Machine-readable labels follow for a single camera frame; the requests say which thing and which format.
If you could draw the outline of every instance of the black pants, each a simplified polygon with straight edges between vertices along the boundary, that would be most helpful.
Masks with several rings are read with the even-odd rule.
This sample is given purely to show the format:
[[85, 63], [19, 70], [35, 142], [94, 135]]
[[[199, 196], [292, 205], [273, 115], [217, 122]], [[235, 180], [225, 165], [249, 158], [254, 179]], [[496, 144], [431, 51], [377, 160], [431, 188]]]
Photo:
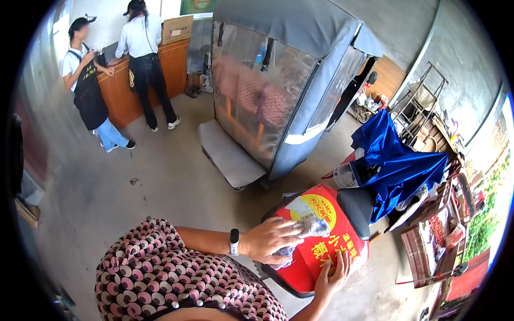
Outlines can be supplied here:
[[168, 123], [173, 123], [177, 120], [175, 111], [171, 106], [170, 97], [166, 91], [166, 81], [160, 64], [159, 56], [155, 53], [150, 53], [139, 58], [130, 58], [129, 68], [134, 74], [134, 87], [139, 97], [139, 102], [143, 106], [144, 116], [146, 123], [152, 129], [157, 127], [157, 119], [155, 118], [154, 110], [150, 104], [150, 97], [148, 96], [148, 85], [152, 85], [159, 97], [162, 104], [162, 109], [166, 114]]

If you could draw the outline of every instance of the black shoe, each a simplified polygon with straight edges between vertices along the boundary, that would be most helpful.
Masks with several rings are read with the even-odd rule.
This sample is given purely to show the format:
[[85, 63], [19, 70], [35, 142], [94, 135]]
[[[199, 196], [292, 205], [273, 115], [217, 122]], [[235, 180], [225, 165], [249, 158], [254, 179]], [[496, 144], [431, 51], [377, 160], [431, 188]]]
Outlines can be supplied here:
[[186, 95], [188, 95], [191, 98], [196, 98], [196, 96], [198, 96], [198, 94], [193, 88], [186, 89]]
[[150, 126], [148, 126], [148, 128], [150, 128], [154, 133], [159, 130], [159, 126], [155, 126], [155, 128], [151, 128]]
[[125, 146], [126, 149], [134, 149], [136, 148], [136, 143], [129, 140], [127, 146]]
[[119, 147], [118, 145], [114, 144], [114, 146], [111, 149], [106, 150], [106, 152], [110, 153], [113, 149], [118, 148], [118, 147]]

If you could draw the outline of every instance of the black apron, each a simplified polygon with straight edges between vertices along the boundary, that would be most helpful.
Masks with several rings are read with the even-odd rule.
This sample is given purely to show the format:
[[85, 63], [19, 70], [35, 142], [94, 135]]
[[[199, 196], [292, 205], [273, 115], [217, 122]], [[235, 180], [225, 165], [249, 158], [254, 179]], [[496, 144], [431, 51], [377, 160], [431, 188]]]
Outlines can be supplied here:
[[132, 92], [137, 92], [136, 87], [138, 85], [147, 89], [150, 83], [148, 74], [153, 69], [153, 64], [155, 64], [155, 61], [159, 61], [159, 56], [152, 52], [138, 58], [134, 58], [130, 55], [129, 57], [128, 85], [130, 90]]
[[[74, 54], [79, 61], [82, 61], [80, 55], [76, 52], [69, 51]], [[97, 69], [91, 60], [82, 69], [75, 87], [75, 106], [80, 112], [80, 117], [88, 130], [97, 129], [109, 116], [109, 110], [103, 100], [102, 91], [97, 80]]]

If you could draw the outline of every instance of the pink polka dot fabric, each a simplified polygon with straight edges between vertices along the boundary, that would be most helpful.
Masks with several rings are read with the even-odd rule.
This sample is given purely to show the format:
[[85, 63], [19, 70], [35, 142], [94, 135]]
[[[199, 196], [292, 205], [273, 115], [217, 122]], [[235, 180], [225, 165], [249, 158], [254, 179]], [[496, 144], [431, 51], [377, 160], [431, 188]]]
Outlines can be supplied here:
[[287, 321], [253, 272], [226, 255], [188, 250], [163, 219], [143, 222], [109, 248], [97, 267], [95, 298], [109, 321], [150, 321], [186, 302], [224, 304], [244, 319]]

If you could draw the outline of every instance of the white shirt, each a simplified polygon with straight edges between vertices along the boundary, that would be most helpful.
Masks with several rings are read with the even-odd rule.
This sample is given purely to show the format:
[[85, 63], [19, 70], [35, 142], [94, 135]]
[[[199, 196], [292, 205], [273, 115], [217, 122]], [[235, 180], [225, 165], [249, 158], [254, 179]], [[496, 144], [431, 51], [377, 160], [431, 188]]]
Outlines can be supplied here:
[[120, 41], [116, 49], [116, 58], [120, 58], [128, 48], [128, 54], [138, 58], [149, 53], [157, 53], [157, 45], [161, 41], [161, 22], [156, 14], [148, 15], [148, 25], [145, 28], [144, 17], [135, 17], [121, 29]]
[[[84, 56], [87, 54], [87, 49], [86, 46], [84, 46], [84, 44], [82, 44], [82, 50], [78, 50], [75, 48], [70, 48], [69, 50], [77, 53], [82, 58], [84, 58]], [[79, 68], [79, 65], [80, 60], [77, 58], [77, 56], [75, 56], [71, 52], [67, 52], [63, 58], [63, 78], [69, 73], [73, 74], [77, 70], [77, 68]], [[76, 86], [77, 82], [75, 81], [75, 83], [71, 86], [70, 90], [75, 91]]]

